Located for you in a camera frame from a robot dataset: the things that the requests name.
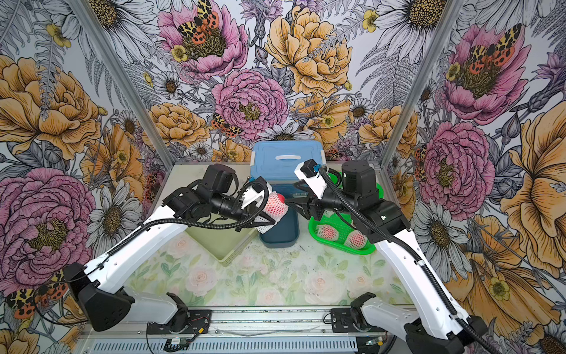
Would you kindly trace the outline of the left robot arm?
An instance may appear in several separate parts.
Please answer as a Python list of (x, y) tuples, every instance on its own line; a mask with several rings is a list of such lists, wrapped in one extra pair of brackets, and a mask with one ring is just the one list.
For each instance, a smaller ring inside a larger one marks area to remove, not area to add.
[(148, 322), (181, 333), (190, 326), (187, 305), (174, 293), (152, 296), (127, 290), (125, 282), (134, 271), (188, 228), (265, 233), (287, 211), (284, 196), (264, 178), (239, 185), (232, 168), (209, 165), (202, 178), (169, 194), (147, 221), (117, 245), (85, 265), (69, 265), (63, 278), (97, 332), (122, 322)]

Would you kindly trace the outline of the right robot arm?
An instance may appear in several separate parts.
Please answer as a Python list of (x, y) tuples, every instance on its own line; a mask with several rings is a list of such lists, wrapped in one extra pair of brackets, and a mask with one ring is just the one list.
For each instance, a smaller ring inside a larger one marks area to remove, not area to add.
[(413, 353), (463, 353), (473, 343), (498, 352), (483, 338), (485, 321), (468, 314), (433, 270), (401, 209), (380, 197), (368, 162), (345, 162), (334, 171), (310, 159), (294, 173), (297, 184), (308, 187), (307, 196), (287, 205), (317, 221), (327, 211), (349, 215), (355, 229), (386, 258), (414, 304), (414, 309), (402, 310), (365, 293), (351, 304), (356, 326), (380, 327), (404, 340)]

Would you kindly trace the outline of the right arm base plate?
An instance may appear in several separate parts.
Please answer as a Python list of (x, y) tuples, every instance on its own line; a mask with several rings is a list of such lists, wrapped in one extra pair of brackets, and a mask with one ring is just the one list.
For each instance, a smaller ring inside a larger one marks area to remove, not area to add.
[(332, 308), (330, 310), (330, 325), (333, 333), (385, 333), (381, 327), (375, 327), (362, 322), (351, 308)]

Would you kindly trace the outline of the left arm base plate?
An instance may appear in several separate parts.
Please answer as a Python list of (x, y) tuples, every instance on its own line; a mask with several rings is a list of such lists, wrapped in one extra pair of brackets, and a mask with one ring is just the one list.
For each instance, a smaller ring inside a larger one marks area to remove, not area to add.
[(209, 309), (179, 310), (167, 324), (151, 322), (149, 335), (201, 335), (207, 334), (211, 324), (212, 311)]

